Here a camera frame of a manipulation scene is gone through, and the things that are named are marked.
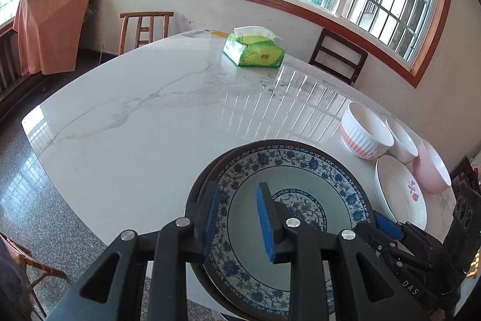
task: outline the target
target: pink and white bowl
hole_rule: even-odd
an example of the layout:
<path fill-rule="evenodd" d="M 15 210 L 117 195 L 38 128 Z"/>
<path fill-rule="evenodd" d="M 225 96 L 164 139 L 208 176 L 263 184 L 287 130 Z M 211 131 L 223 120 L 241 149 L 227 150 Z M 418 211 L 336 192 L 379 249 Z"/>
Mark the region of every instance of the pink and white bowl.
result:
<path fill-rule="evenodd" d="M 383 155 L 376 162 L 374 184 L 382 211 L 394 222 L 411 222 L 424 230 L 427 211 L 419 185 L 402 162 Z"/>
<path fill-rule="evenodd" d="M 376 159 L 394 145 L 386 124 L 374 112 L 355 102 L 344 112 L 340 131 L 344 146 L 358 158 Z"/>
<path fill-rule="evenodd" d="M 451 186 L 449 172 L 431 144 L 423 139 L 413 159 L 413 174 L 424 193 L 439 195 Z"/>

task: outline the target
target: chair backrest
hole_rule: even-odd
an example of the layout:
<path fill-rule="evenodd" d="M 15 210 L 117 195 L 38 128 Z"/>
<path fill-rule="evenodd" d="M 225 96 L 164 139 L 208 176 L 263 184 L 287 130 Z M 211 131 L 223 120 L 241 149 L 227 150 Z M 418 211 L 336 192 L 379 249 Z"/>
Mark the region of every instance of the chair backrest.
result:
<path fill-rule="evenodd" d="M 366 58 L 366 51 L 324 28 L 309 64 L 353 86 L 366 62 Z"/>
<path fill-rule="evenodd" d="M 135 33 L 135 48 L 138 48 L 139 45 L 148 44 L 153 41 L 153 21 L 155 17 L 164 18 L 164 29 L 162 32 L 162 38 L 166 38 L 169 30 L 169 18 L 173 16 L 173 11 L 142 11 L 138 13 L 122 13 L 120 17 L 124 19 L 124 23 L 122 24 L 122 32 L 120 34 L 119 55 L 122 55 L 122 53 L 124 53 L 125 37 L 127 35 L 127 25 L 129 18 L 139 18 L 139 21 L 137 22 L 137 31 Z M 142 19 L 144 17 L 150 17 L 149 26 L 142 26 Z M 140 39 L 140 33 L 142 32 L 149 32 L 148 40 Z"/>
<path fill-rule="evenodd" d="M 25 270 L 27 266 L 27 259 L 31 258 L 27 253 L 25 253 L 16 242 L 8 238 L 5 234 L 0 233 L 0 240 L 5 245 L 7 252 L 10 257 L 23 269 Z"/>

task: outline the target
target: orange cloth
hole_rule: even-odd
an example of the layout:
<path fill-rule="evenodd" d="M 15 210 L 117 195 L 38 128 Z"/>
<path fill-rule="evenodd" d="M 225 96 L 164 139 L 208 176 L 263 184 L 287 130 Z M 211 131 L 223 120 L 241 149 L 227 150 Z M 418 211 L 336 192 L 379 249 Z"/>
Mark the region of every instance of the orange cloth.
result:
<path fill-rule="evenodd" d="M 20 0 L 14 21 L 21 73 L 75 70 L 88 0 Z"/>

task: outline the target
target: floral pattern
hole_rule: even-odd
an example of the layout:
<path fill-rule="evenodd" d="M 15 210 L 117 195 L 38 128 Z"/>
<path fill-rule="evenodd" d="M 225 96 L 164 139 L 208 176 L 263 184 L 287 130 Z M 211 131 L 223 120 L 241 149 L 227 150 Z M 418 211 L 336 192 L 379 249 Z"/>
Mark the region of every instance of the floral pattern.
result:
<path fill-rule="evenodd" d="M 411 197 L 415 202 L 417 202 L 419 199 L 419 194 L 416 192 L 416 182 L 414 180 L 411 180 L 407 183 L 407 187 L 409 188 L 409 193 L 411 194 Z"/>
<path fill-rule="evenodd" d="M 272 195 L 276 202 L 283 202 L 290 216 L 300 219 L 315 229 L 326 231 L 328 223 L 321 204 L 307 192 L 288 188 Z"/>
<path fill-rule="evenodd" d="M 289 314 L 289 291 L 276 290 L 258 282 L 237 260 L 230 246 L 227 231 L 228 210 L 232 197 L 240 185 L 255 172 L 272 166 L 298 167 L 310 171 L 326 180 L 343 199 L 351 220 L 351 227 L 360 221 L 369 220 L 369 210 L 360 189 L 329 158 L 298 146 L 272 145 L 252 148 L 230 161 L 217 175 L 220 187 L 220 206 L 217 214 L 216 233 L 212 252 L 207 262 L 223 286 L 258 310 L 287 316 Z M 283 190 L 273 196 L 291 207 L 295 216 L 326 229 L 326 217 L 321 205 L 311 195 L 301 190 Z M 333 309 L 332 285 L 326 282 L 328 305 Z"/>

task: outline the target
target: baseboard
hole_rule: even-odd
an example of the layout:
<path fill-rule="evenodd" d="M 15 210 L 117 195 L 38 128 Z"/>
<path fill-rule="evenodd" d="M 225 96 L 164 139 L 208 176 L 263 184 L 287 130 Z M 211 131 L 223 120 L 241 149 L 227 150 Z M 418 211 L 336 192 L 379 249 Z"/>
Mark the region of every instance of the baseboard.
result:
<path fill-rule="evenodd" d="M 102 62 L 104 63 L 106 61 L 112 60 L 114 57 L 117 57 L 118 55 L 112 54 L 110 52 L 102 52 Z M 96 51 L 94 49 L 88 49 L 88 48 L 79 48 L 77 51 L 77 58 L 86 58 L 86 59 L 92 59 L 92 60 L 100 60 L 100 51 Z"/>

